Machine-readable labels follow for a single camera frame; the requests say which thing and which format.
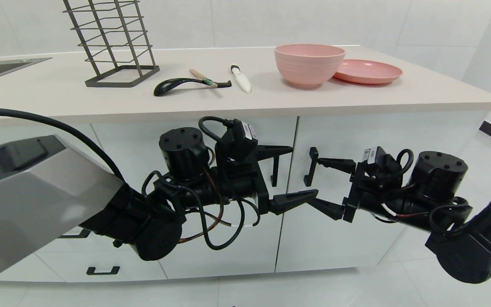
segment white countertop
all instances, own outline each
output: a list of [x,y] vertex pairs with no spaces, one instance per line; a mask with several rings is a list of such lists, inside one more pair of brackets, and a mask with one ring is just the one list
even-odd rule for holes
[[[95,76],[94,70],[84,62],[84,52],[73,52],[50,54],[53,58],[48,61],[1,76],[0,107],[68,123],[196,119],[204,115],[230,118],[491,110],[491,94],[486,91],[365,47],[344,49],[346,58],[393,64],[403,70],[403,76],[386,86],[332,79],[317,89],[304,90],[283,80],[275,65],[273,47],[178,49],[154,50],[160,72],[135,87],[89,88],[84,81]],[[119,56],[126,53],[119,51]],[[148,64],[147,54],[141,59],[141,64]],[[253,91],[249,95],[230,73],[234,62],[251,81]],[[101,72],[110,68],[100,66]],[[153,89],[162,80],[192,78],[189,68],[216,82],[231,80],[233,85],[207,89],[187,83],[168,96],[153,96]],[[0,118],[0,126],[18,123]]]

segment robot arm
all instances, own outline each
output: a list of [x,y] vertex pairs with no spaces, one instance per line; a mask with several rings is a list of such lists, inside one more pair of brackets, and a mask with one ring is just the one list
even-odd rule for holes
[[[401,167],[405,154],[409,159]],[[403,174],[413,162],[412,151],[403,150],[396,161],[381,147],[372,148],[366,150],[363,160],[357,165],[344,159],[312,161],[350,173],[352,185],[342,206],[318,199],[309,204],[335,220],[352,222],[360,209],[382,222],[429,232],[425,246],[450,276],[471,284],[491,277],[491,202],[465,222],[472,207],[456,196],[468,169],[464,161],[441,152],[421,152],[409,182],[401,187]]]
[[[317,190],[276,195],[269,198],[258,161],[292,152],[288,146],[258,145],[251,126],[239,120],[203,117],[199,128],[185,127],[162,134],[159,147],[169,173],[153,171],[142,191],[129,187],[111,159],[79,131],[39,115],[0,109],[0,116],[34,120],[61,128],[78,137],[98,154],[113,174],[91,161],[57,136],[44,136],[0,146],[0,272],[79,225],[98,235],[127,243],[143,260],[158,260],[178,243],[204,237],[212,249],[223,249],[239,235],[244,224],[243,202],[261,214],[282,214],[308,203],[334,220],[352,222],[357,209],[371,212],[385,223],[403,223],[431,233],[425,245],[454,278],[480,283],[491,277],[491,202],[465,222],[471,212],[468,202],[456,197],[467,165],[440,152],[422,152],[410,181],[403,175],[413,163],[413,153],[402,151],[395,160],[382,148],[366,151],[364,161],[318,159],[311,148],[312,166],[305,178],[309,186],[315,165],[351,174],[349,196],[343,204],[315,198]],[[227,127],[219,137],[203,126],[207,120]],[[216,140],[214,151],[206,147],[203,134]],[[408,154],[404,167],[401,159]],[[210,159],[217,160],[210,167]],[[145,190],[156,175],[154,191]],[[242,218],[235,234],[223,245],[213,245],[209,231],[222,221],[224,205],[235,200]],[[220,206],[211,216],[203,207]],[[199,212],[202,232],[181,238],[186,214]],[[206,216],[214,219],[208,226]]]

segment white cabinet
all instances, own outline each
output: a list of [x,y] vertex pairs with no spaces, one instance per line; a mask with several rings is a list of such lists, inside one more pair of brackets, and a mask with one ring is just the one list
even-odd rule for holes
[[[289,191],[304,190],[309,149],[320,157],[359,161],[374,146],[393,157],[404,148],[416,156],[425,150],[459,155],[485,118],[485,111],[302,116],[298,122]],[[349,175],[316,167],[312,188],[318,198],[341,204],[349,193]],[[333,221],[308,205],[284,214],[277,272],[345,268],[377,264],[403,225],[387,225],[358,210],[353,223]]]
[[35,254],[0,273],[0,281],[63,282],[49,266]]
[[166,279],[157,261],[143,261],[131,250],[36,254],[66,282]]
[[[255,128],[259,137],[259,144],[293,145],[296,117],[240,120]],[[206,126],[220,136],[225,131],[225,128],[217,122],[206,122]],[[158,169],[161,173],[168,171],[158,147],[160,134],[174,128],[197,127],[197,121],[94,124],[93,127],[104,150],[117,163],[124,178],[138,190],[145,177],[153,169]],[[204,141],[207,146],[213,147],[213,140],[207,136],[205,136]],[[277,187],[270,186],[272,160],[261,161],[261,169],[271,196],[285,193],[291,157],[292,155],[289,153],[280,158]],[[255,221],[255,214],[247,204],[244,206],[245,223],[251,224]],[[207,206],[206,210],[213,214],[218,213],[217,206]],[[183,237],[201,232],[198,214],[190,214],[187,219],[183,225]],[[236,203],[225,206],[223,219],[238,224],[240,211]],[[280,227],[281,216],[275,216],[271,213],[265,214],[261,216],[261,222],[258,226],[244,228],[236,241],[226,249],[213,251],[200,237],[178,245],[168,256],[161,259],[160,263],[168,278],[274,272]],[[233,235],[235,230],[235,228],[218,225],[210,231],[210,239],[214,244],[224,243]]]

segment black spoon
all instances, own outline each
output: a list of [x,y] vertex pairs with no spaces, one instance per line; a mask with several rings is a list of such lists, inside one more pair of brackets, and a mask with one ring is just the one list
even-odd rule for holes
[[[203,80],[198,80],[196,78],[170,78],[168,80],[160,82],[160,84],[158,84],[154,88],[153,95],[155,95],[157,97],[163,96],[166,93],[168,93],[171,89],[173,89],[176,86],[183,84],[185,82],[196,82],[196,83],[202,83],[205,85],[209,85],[206,82],[204,82]],[[220,89],[221,87],[231,87],[232,86],[232,82],[230,82],[230,80],[227,82],[224,82],[224,83],[219,83],[219,82],[216,82],[216,83],[217,83],[217,87],[213,87],[213,89]]]

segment cabinet handle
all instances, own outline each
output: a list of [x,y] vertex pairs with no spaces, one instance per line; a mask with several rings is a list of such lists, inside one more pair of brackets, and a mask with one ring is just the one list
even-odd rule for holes
[[59,239],[85,239],[90,235],[90,231],[83,229],[78,235],[61,235]]
[[120,266],[113,266],[111,269],[111,272],[98,272],[96,273],[96,267],[95,266],[90,266],[88,267],[88,270],[86,270],[86,275],[93,276],[93,275],[116,275],[118,271],[121,269]]
[[310,158],[312,158],[312,162],[310,163],[310,171],[308,171],[308,175],[304,176],[304,185],[312,186],[312,180],[314,179],[315,173],[315,165],[318,163],[319,152],[315,147],[310,147]]
[[278,168],[279,168],[279,156],[275,156],[274,165],[272,166],[272,175],[270,176],[270,182],[273,187],[278,185]]

